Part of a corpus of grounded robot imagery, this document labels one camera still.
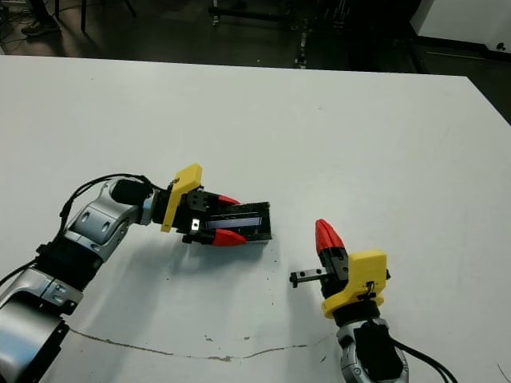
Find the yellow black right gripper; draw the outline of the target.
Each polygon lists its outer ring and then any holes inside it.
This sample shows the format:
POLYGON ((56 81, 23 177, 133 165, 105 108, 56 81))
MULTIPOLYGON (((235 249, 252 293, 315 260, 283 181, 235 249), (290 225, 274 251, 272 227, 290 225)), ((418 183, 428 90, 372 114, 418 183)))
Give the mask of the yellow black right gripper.
POLYGON ((360 302, 376 306, 383 303, 382 290, 390 277, 385 253, 372 250, 348 254, 343 240, 325 219, 315 222, 315 245, 322 266, 290 273, 290 283, 297 287, 319 280, 326 318, 333 319, 341 309, 360 302))

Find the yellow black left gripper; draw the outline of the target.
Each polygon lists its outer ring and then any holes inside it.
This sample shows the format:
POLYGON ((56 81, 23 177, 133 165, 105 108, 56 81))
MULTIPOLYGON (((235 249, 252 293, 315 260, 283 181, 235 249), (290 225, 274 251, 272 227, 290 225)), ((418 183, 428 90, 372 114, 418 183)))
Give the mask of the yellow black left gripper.
POLYGON ((179 171, 171 187, 163 192, 161 232, 175 229, 186 243, 197 242, 214 247, 244 245, 246 239, 234 231, 208 228, 207 222, 218 205, 229 207, 240 205, 240 201, 225 195, 204 190, 201 183, 202 167, 192 164, 179 171))

